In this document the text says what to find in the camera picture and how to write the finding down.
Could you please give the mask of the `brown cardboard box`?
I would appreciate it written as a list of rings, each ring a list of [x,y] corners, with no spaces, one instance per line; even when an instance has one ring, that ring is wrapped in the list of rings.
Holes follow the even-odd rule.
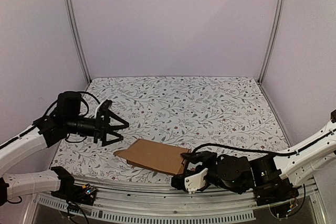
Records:
[[[190,152],[188,148],[138,139],[128,148],[113,154],[125,159],[129,165],[162,174],[178,175],[183,172],[185,164],[181,154]]]

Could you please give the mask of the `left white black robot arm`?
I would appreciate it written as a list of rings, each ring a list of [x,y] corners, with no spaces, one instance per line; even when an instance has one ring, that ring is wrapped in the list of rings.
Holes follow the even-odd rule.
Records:
[[[1,144],[1,205],[23,195],[49,191],[54,197],[73,204],[92,206],[96,188],[89,184],[75,185],[74,177],[63,167],[27,174],[9,174],[8,170],[32,154],[50,148],[70,135],[93,137],[93,142],[108,146],[123,140],[118,130],[129,123],[113,113],[111,100],[98,104],[93,117],[81,114],[84,91],[66,91],[47,109],[44,115],[12,139]]]

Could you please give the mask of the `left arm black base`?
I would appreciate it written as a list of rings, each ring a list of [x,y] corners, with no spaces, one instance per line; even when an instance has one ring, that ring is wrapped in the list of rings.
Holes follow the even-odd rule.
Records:
[[[52,191],[52,196],[93,206],[97,195],[97,188],[95,186],[91,186],[90,184],[75,185],[74,177],[61,166],[52,167],[51,170],[57,174],[57,178],[60,180],[59,189]]]

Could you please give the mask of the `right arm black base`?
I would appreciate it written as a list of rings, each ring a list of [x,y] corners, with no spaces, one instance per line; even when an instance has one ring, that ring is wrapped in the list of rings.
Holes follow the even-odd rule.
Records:
[[[293,187],[288,179],[275,180],[253,189],[257,206],[273,204],[298,197],[298,187]]]

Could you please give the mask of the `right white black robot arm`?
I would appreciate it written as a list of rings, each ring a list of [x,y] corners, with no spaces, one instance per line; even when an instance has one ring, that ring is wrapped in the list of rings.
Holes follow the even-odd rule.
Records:
[[[253,190],[257,199],[282,201],[298,196],[298,188],[316,171],[335,160],[335,112],[316,134],[281,152],[249,150],[262,157],[249,160],[206,151],[214,143],[203,144],[190,153],[175,188],[187,193],[214,185],[237,194]]]

